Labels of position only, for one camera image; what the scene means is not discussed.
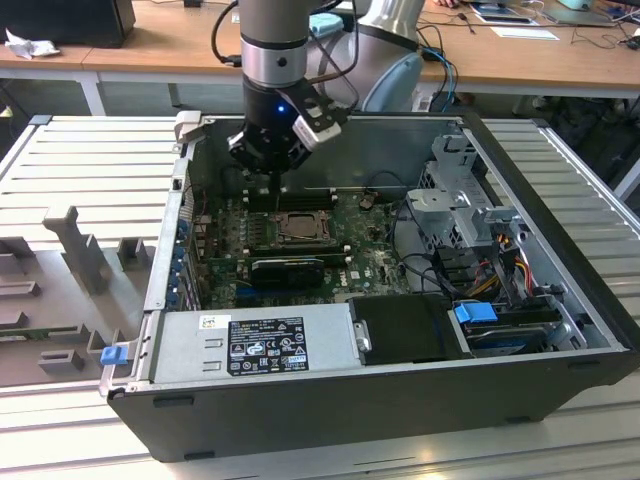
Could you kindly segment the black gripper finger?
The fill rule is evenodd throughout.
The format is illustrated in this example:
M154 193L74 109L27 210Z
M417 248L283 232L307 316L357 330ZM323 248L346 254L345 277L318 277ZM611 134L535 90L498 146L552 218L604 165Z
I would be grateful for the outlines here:
M310 155L311 152L303 144L296 144L288 152L287 163L282 166L280 173L277 175L277 192L275 200L276 211L280 210L281 200L286 193L286 190L282 187L282 175L290 170L296 170L299 168Z
M229 153L248 176L266 176L264 201L275 211L276 152L268 130L242 130L228 139Z

